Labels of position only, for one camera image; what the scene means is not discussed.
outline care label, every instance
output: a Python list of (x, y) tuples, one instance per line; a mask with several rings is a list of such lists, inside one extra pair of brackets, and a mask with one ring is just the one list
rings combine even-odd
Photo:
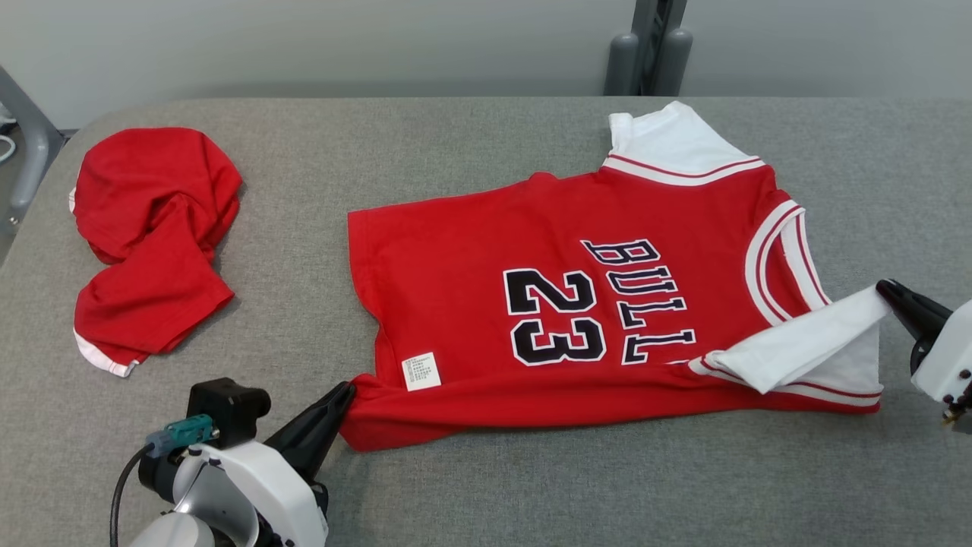
[(442, 385), (438, 378), (438, 367), (431, 353), (423, 353), (401, 361), (401, 371), (405, 374), (405, 387), (409, 391)]

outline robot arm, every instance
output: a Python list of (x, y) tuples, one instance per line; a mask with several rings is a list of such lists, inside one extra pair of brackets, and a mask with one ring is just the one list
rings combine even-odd
[[(132, 547), (323, 547), (328, 491), (314, 477), (354, 396), (352, 385), (340, 383), (260, 443), (256, 420), (270, 409), (265, 391), (229, 378), (194, 385), (189, 417), (178, 424), (195, 427), (206, 442), (142, 456), (140, 482), (175, 507)], [(178, 437), (184, 428), (169, 430)]]
[(877, 288), (916, 340), (912, 383), (948, 405), (946, 423), (957, 421), (972, 406), (972, 301), (952, 312), (893, 279), (879, 281)]

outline black cable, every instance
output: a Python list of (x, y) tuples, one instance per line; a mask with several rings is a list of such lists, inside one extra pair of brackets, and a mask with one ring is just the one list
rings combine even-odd
[(108, 531), (108, 541), (111, 547), (119, 547), (119, 508), (122, 505), (122, 491), (124, 490), (124, 484), (128, 480), (128, 475), (131, 474), (131, 470), (135, 468), (135, 465), (142, 459), (142, 456), (149, 453), (154, 445), (145, 445), (142, 450), (135, 453), (128, 463), (125, 464), (124, 470), (121, 472), (118, 483), (115, 485), (115, 495), (112, 496), (112, 522), (111, 528)]

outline teal connector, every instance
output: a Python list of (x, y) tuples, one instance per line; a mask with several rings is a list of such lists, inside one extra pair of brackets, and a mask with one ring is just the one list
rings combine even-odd
[(213, 419), (200, 414), (169, 423), (161, 431), (146, 437), (145, 443), (153, 446), (148, 456), (159, 457), (175, 449), (205, 443), (218, 435), (219, 431), (213, 426)]

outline white sleeve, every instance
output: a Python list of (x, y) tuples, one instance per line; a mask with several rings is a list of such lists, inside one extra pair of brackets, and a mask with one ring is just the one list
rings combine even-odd
[(795, 383), (851, 397), (880, 393), (878, 322), (890, 311), (872, 285), (729, 349), (711, 351), (690, 366), (705, 374), (728, 373), (760, 393)]
[(610, 115), (611, 151), (605, 167), (665, 184), (699, 186), (765, 165), (719, 136), (678, 101), (633, 117)]

